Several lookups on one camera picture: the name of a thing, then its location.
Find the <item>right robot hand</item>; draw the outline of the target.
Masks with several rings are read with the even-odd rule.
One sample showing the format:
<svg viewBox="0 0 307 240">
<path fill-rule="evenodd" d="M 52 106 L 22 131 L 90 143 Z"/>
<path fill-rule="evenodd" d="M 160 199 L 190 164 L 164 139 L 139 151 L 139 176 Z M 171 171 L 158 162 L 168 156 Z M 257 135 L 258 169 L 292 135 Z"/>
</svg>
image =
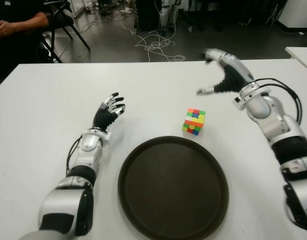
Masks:
<svg viewBox="0 0 307 240">
<path fill-rule="evenodd" d="M 208 48 L 202 54 L 205 63 L 217 62 L 224 71 L 223 80 L 211 88 L 200 88 L 197 96 L 213 93 L 235 92 L 238 93 L 245 86 L 255 81 L 251 72 L 235 55 L 217 48 Z"/>
</svg>

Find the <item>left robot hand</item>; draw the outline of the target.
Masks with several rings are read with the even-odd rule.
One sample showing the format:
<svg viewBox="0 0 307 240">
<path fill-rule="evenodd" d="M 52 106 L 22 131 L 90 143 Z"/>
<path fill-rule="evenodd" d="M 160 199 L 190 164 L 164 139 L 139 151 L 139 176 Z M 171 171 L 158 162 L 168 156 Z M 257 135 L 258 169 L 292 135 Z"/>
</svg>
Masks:
<svg viewBox="0 0 307 240">
<path fill-rule="evenodd" d="M 106 131 L 120 115 L 126 110 L 126 105 L 120 103 L 124 97 L 119 97 L 119 93 L 115 92 L 109 95 L 100 105 L 94 116 L 92 127 Z"/>
</svg>

